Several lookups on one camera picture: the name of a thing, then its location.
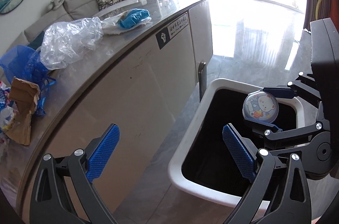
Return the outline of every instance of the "marble floor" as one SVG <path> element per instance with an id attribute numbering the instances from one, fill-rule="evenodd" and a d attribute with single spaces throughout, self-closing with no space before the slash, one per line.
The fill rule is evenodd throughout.
<path id="1" fill-rule="evenodd" d="M 304 15 L 255 0 L 210 0 L 213 52 L 207 83 L 227 78 L 258 86 L 286 84 L 299 71 L 311 70 L 311 36 L 302 30 Z M 306 125 L 316 110 L 301 99 Z M 195 88 L 149 166 L 114 212 L 120 224 L 220 224 L 232 211 L 173 186 L 167 165 L 199 106 Z M 308 181 L 312 217 L 320 216 L 339 190 L 330 176 Z"/>

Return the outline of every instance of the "black and white sticker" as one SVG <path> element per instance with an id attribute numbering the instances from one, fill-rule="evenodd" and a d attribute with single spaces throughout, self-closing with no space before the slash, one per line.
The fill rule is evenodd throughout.
<path id="1" fill-rule="evenodd" d="M 158 41 L 159 48 L 162 49 L 169 41 L 175 37 L 182 29 L 189 24 L 188 14 L 185 13 L 169 26 L 162 28 L 157 34 L 156 38 Z"/>

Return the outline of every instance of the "blue textured pad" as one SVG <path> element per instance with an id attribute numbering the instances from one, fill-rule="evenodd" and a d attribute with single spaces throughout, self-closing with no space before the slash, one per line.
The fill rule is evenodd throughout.
<path id="1" fill-rule="evenodd" d="M 86 176 L 91 183 L 93 182 L 93 179 L 100 177 L 108 159 L 111 157 L 118 144 L 119 138 L 119 127 L 114 125 L 89 158 Z"/>
<path id="2" fill-rule="evenodd" d="M 256 173 L 252 155 L 242 144 L 233 129 L 228 125 L 224 126 L 224 129 L 222 130 L 222 138 L 239 171 L 241 172 L 242 177 L 247 178 L 251 183 L 253 183 Z"/>

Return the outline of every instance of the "white bin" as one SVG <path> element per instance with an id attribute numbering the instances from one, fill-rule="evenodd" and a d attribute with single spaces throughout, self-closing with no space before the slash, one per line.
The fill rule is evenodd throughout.
<path id="1" fill-rule="evenodd" d="M 211 82 L 168 165 L 170 180 L 177 188 L 228 207 L 237 205 L 249 181 L 239 176 L 233 159 L 229 159 L 222 142 L 222 128 L 232 123 L 243 137 L 253 135 L 243 124 L 241 110 L 247 94 L 258 89 L 258 86 L 227 79 Z M 305 126 L 304 109 L 298 99 L 277 100 L 279 115 L 274 124 L 283 130 Z M 286 121 L 291 117 L 296 118 L 295 123 Z M 268 204 L 262 201 L 258 214 L 264 213 Z"/>

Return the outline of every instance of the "cardboard piece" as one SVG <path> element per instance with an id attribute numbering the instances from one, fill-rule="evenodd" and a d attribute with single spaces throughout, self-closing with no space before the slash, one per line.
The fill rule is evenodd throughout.
<path id="1" fill-rule="evenodd" d="M 15 121 L 19 124 L 8 130 L 6 135 L 19 144 L 29 145 L 31 141 L 31 119 L 37 109 L 39 96 L 37 84 L 14 77 L 8 97 L 17 104 L 19 114 L 15 116 Z"/>

